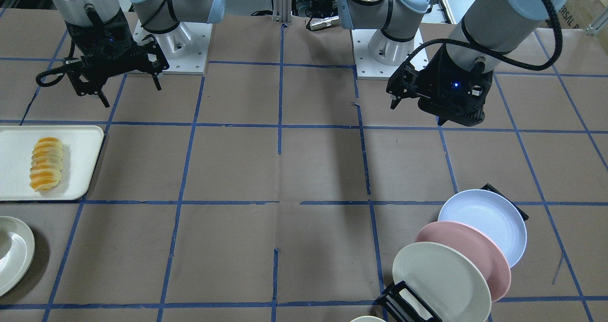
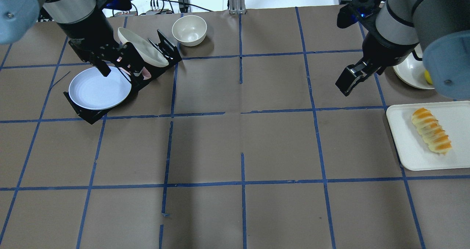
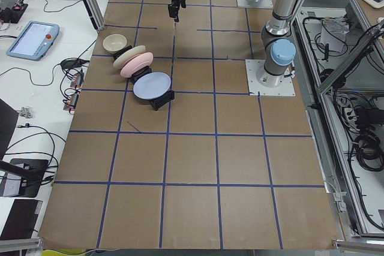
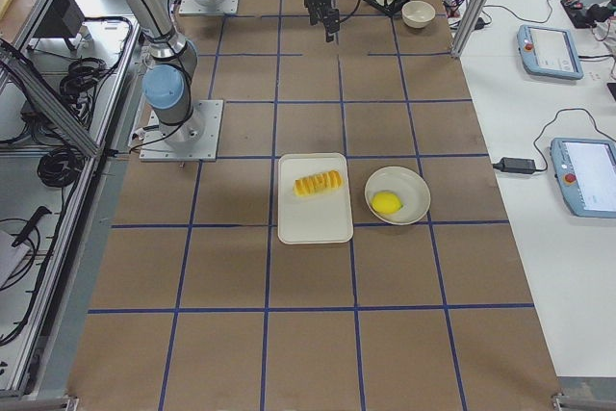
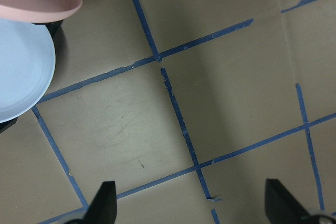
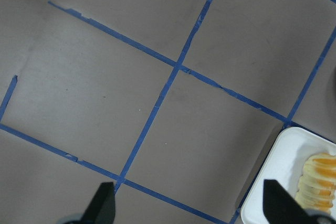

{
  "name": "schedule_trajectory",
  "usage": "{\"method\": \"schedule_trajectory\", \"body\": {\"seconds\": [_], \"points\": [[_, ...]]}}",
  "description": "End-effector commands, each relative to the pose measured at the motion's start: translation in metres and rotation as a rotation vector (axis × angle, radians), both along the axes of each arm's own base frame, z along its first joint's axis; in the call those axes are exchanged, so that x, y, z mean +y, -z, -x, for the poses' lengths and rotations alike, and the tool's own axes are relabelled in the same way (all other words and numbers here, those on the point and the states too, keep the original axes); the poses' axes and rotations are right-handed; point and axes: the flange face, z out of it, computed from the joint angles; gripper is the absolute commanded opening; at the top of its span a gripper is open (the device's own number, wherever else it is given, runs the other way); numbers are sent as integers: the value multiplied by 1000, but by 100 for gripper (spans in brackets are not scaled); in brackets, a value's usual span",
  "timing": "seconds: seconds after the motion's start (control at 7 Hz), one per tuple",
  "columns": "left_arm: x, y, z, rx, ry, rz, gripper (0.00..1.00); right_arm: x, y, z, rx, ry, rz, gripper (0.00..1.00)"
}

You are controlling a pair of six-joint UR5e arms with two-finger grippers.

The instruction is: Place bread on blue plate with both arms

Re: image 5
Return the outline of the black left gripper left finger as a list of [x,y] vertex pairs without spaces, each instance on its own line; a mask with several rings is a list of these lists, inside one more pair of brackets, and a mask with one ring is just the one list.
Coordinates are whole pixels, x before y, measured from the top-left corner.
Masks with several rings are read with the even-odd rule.
[[115,181],[103,182],[83,217],[84,223],[114,224],[117,217]]

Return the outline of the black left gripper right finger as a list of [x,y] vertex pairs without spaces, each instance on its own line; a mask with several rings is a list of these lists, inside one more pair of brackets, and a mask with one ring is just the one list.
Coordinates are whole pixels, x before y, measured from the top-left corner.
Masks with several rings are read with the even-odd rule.
[[319,223],[278,179],[266,179],[265,214],[272,224]]

